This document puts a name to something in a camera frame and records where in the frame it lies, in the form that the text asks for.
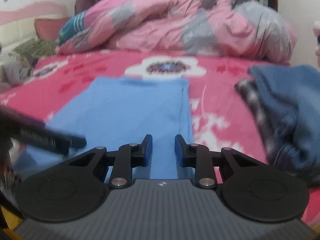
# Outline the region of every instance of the silver rivet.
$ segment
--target silver rivet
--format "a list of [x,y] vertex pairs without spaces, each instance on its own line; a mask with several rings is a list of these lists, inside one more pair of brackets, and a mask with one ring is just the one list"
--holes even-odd
[[111,181],[111,184],[114,186],[124,186],[125,184],[127,184],[127,180],[124,178],[115,178]]
[[214,179],[203,178],[203,179],[199,180],[199,183],[200,183],[201,186],[210,187],[210,186],[213,186],[215,184],[215,181],[214,181]]

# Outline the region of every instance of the pink pillow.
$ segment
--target pink pillow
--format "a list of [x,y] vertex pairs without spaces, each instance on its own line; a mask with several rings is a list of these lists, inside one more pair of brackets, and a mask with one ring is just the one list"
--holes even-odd
[[44,41],[55,41],[58,33],[70,18],[35,19],[35,29],[38,37]]

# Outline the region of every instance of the blue garment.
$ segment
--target blue garment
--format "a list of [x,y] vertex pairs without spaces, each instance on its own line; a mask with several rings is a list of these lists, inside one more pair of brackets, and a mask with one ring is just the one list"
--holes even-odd
[[79,13],[78,15],[73,16],[70,20],[66,22],[66,24],[59,31],[59,36],[57,39],[57,43],[59,45],[62,45],[77,33],[85,30],[84,16],[86,13],[87,11]]
[[310,66],[249,69],[274,130],[274,166],[320,182],[320,73]]
[[[97,146],[115,151],[153,136],[149,167],[133,170],[133,178],[189,178],[191,169],[176,163],[174,141],[182,134],[192,142],[188,80],[145,81],[97,78],[48,123],[48,127],[84,135],[87,146],[73,157]],[[63,156],[28,147],[14,169],[23,179],[64,160]]]

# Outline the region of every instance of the pink headboard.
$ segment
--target pink headboard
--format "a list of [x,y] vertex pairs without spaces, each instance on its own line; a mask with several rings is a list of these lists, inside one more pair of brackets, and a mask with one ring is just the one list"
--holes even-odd
[[19,19],[57,13],[61,13],[63,17],[68,17],[68,11],[65,5],[60,5],[53,2],[35,2],[15,11],[0,11],[0,25],[4,25]]

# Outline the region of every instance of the pink and gray comforter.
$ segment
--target pink and gray comforter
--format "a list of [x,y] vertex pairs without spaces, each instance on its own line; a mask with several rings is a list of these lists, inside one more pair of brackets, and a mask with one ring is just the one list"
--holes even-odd
[[290,60],[296,36],[276,11],[256,0],[211,2],[215,5],[207,10],[201,0],[129,0],[109,6],[57,52],[69,55],[104,47]]

